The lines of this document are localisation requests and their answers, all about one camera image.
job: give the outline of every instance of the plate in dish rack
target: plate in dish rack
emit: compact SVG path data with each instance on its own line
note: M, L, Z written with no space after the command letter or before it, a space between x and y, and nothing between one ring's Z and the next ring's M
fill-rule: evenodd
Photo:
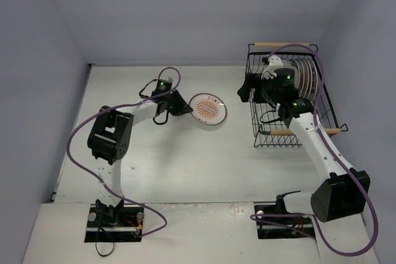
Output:
M219 97L200 93L194 95L189 102L192 116L205 125L219 125L227 117L227 107Z

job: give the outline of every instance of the purple cable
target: purple cable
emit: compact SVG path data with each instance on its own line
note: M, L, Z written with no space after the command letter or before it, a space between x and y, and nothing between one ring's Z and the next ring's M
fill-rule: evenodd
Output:
M321 97L321 94L322 94L322 91L323 91L323 88L324 88L324 72L323 72L323 69L322 69L321 60L319 59L317 53L315 53L315 52L314 52L310 47L308 47L308 46L301 45L301 44L299 44L299 43L290 43L290 44L288 44L288 45L282 46L282 47L276 49L275 51L271 52L271 53L268 55L268 57L270 57L271 55L274 55L275 53L277 53L277 52L280 51L281 49L289 48L289 47L291 47L291 46L298 46L298 47L307 49L309 52L311 52L311 53L316 57L316 60L317 60L317 63L318 63L318 68L319 68L319 70L320 70L321 73L322 73L321 85L320 85L319 91L317 92L317 95L316 95L315 107L314 107L314 123L315 123L315 127L317 127L317 125L318 125L318 122L317 122L318 105L317 105L317 103L319 102L319 98ZM340 164L340 166L341 166L341 167L345 170L345 172L351 177L351 179L353 180L353 182L354 182L354 183L356 184L356 186L359 188L360 192L363 194L363 197L364 197L364 199L367 201L367 205L368 205L368 207L369 207L369 209L370 209L370 212L371 212L371 215L372 215L372 221L373 221L373 226L374 226L373 229L374 229L374 230L373 230L372 237L371 237L369 243L368 243L364 248L362 248L361 250L358 250L358 251L352 252L352 253L340 252L339 250L336 250L335 248L333 248L333 247L329 244L329 242L326 240L326 238L325 238L324 235L323 235L322 229L321 229L321 227L319 226L319 222L317 221L317 218L316 218L314 215L313 215L312 217L313 217L314 222L315 222L315 224L316 224L317 230L319 231L319 235L321 236L321 238L322 238L324 244L326 245L326 247L327 247L328 249L330 249L330 250L333 251L334 253L337 253L337 254L339 254L339 255L341 255L341 256L344 256L344 257L355 257L355 256L362 255L362 254L366 253L369 249L371 249L371 248L373 247L373 245L376 243L377 238L378 238L378 217L377 217L376 210L374 209L374 205L372 204L372 201L371 201L369 195L367 194L367 192L365 191L365 189L363 188L363 186L360 184L359 180L353 175L353 173L347 168L347 166L343 163L343 161L339 158L339 156L333 151L333 149L331 148L331 146L327 143L327 141L326 141L326 139L325 139L325 137L324 137L322 131L321 131L320 129L317 129L317 132L318 132L318 134L319 134L319 137L320 137L321 140L323 141L323 144L325 145L325 147L326 147L326 148L328 149L328 151L330 152L330 154L334 157L334 159L337 160L337 162ZM287 216L290 216L290 217L295 217L296 215L297 215L297 216L301 216L302 214L290 214L290 215L266 215L266 214L263 214L263 215L252 215L252 216L251 216L251 219L253 219L254 221L261 222L261 221L259 221L259 220L256 220L255 218L257 218L257 217L263 217L263 216L269 216L269 217L281 217L281 216L287 217ZM261 223L279 225L278 223L273 223L273 222L270 222L270 221L262 221Z
M138 105L141 105L144 101L152 100L152 99L155 99L155 98L158 98L158 97L161 97L161 96L165 96L165 95L170 94L171 92L173 92L173 91L179 86L179 84L180 84L181 75L180 75L179 70L177 70L177 69L174 68L174 67L166 67L166 68L164 68L164 69L161 70L160 74L158 75L158 79L161 77L162 73L163 73L164 71L168 70L168 69L173 69L174 71L176 71L177 74L178 74L178 77L179 77L178 81L176 82L176 85L175 85L171 90L169 90L169 91L167 91L167 92L164 92L164 93L162 93L162 94L158 94L158 95L155 95L155 96L152 96L152 97L149 97L149 98L145 98L145 99L143 99L142 101L139 101L139 102L136 102L136 103L132 103L132 104L121 104L121 105L117 105L117 106L112 106L112 107L110 107L110 108L108 108L108 109L104 109L104 110L100 111L99 113L94 114L93 116L89 117L89 118L86 119L84 122L82 122L80 125L78 125L78 126L72 131L72 133L70 134L69 139L67 140L66 153L67 153L67 156L69 157L69 159L70 159L75 165L77 165L79 168L81 168L81 169L84 170L84 171L87 171L89 174L91 174L91 175L93 175L94 177L96 177L96 179L97 179L98 181L100 181L100 182L103 184L103 187L106 189L107 192L109 192L111 195L114 195L115 197L117 197L117 198L119 198L119 199L123 199L123 200L125 200L125 201L127 201L127 202L129 202L129 203L131 203L131 204L135 204L135 205L138 205L138 206L140 206L140 207L143 207L143 208L145 208L145 209L147 209L147 210L150 210L150 211L154 212L155 214L157 214L159 217L161 217L161 219L162 219L163 222L164 222L162 226L160 226L160 227L158 227L158 228L156 228L156 229L154 229L154 230L151 230L151 231L149 231L149 232L146 232L145 234L142 234L140 237L147 236L147 235L149 235L149 234L152 234L152 233L154 233L154 232L157 232L157 231L159 231L159 230L165 228L166 225L168 224L168 221L166 220L166 218L164 217L164 215L161 214L158 210L155 210L155 209L152 208L152 207L149 207L149 206L147 206L147 205L144 205L143 203L139 203L139 202L133 201L133 200L131 200L131 199L125 198L125 197L120 196L120 195L118 195L117 193L113 192L113 191L105 184L104 180L103 180L98 174L96 174L96 173L94 173L93 171L89 170L89 169L86 168L84 165L81 165L79 162L77 162L77 161L72 157L72 155L71 155L71 153L70 153L70 145L71 145L72 139L73 139L73 137L76 135L76 133L77 133L81 128L83 128L83 126L85 126L86 124L88 124L88 123L89 123L90 121L92 121L93 119L95 119L95 118L97 118L97 117L99 117L99 116L101 116L101 115L103 115L103 114L106 114L106 113L109 112L109 111L114 111L115 109L118 109L118 108L127 108L127 107L138 106Z

